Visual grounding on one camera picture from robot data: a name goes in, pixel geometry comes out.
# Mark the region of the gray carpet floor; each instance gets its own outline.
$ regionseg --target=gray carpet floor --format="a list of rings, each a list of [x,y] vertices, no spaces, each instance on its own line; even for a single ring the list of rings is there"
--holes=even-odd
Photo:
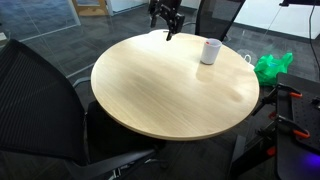
[[[186,22],[195,21],[195,10],[181,11],[186,15]],[[81,26],[23,41],[59,69],[71,83],[79,77],[90,75],[93,63],[112,45],[151,30],[146,6],[113,17],[81,17],[80,20]],[[166,28],[166,25],[159,21],[156,28]],[[192,33],[193,28],[185,27],[183,32]],[[266,54],[281,58],[286,52],[292,52],[294,60],[288,73],[319,81],[315,58],[310,44],[305,40],[237,25],[230,28],[228,36],[231,40],[225,42],[225,45],[243,56],[250,54],[253,64]],[[319,37],[313,43],[320,57]],[[90,83],[80,85],[76,91],[84,107],[94,100]],[[269,91],[270,88],[262,87],[260,98]],[[272,109],[273,106],[267,106],[255,117],[248,117],[230,131],[213,138],[193,142],[169,142],[157,155],[160,159],[168,160],[167,169],[161,169],[157,164],[144,165],[128,179],[226,179],[236,136],[240,134],[251,139],[256,129],[269,123],[267,114]],[[270,159],[243,174],[239,179],[275,179],[273,168],[274,160]],[[72,177],[61,160],[1,151],[0,179],[55,180]]]
[[[76,24],[64,0],[0,0],[0,22],[1,32],[19,40]]]

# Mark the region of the green plastic bag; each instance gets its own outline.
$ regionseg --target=green plastic bag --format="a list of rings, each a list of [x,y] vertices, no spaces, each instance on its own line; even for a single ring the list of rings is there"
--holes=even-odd
[[[260,86],[275,85],[277,74],[279,72],[287,73],[292,60],[292,53],[285,54],[281,59],[275,59],[271,54],[262,56],[254,68]]]

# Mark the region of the wooden tabletop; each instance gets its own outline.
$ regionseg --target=wooden tabletop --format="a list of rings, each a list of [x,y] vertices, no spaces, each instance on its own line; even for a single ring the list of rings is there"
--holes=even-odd
[[[104,52],[92,70],[94,95],[106,112],[138,133],[166,140],[220,134],[255,107],[259,85],[247,62],[222,46],[213,65],[200,63],[205,38],[163,30]]]

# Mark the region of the white wall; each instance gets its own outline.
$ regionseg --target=white wall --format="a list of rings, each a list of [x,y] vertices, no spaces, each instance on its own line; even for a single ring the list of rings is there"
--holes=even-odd
[[[235,22],[308,38],[309,16],[312,6],[280,7],[279,3],[281,2],[282,0],[246,0]],[[311,21],[311,37],[313,39],[320,34],[319,19],[320,7],[316,6]]]
[[[108,0],[108,2],[111,4],[112,11],[119,12],[143,3],[149,3],[149,0]]]
[[[190,7],[194,9],[198,9],[200,4],[200,0],[182,0],[181,6]]]

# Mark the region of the chair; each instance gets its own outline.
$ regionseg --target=chair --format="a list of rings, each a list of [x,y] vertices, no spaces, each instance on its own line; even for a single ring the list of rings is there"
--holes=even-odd
[[[64,159],[75,179],[90,179],[163,147],[115,123],[96,101],[85,112],[69,81],[24,44],[10,40],[0,64],[1,150]]]
[[[195,35],[223,41],[245,0],[201,0]]]

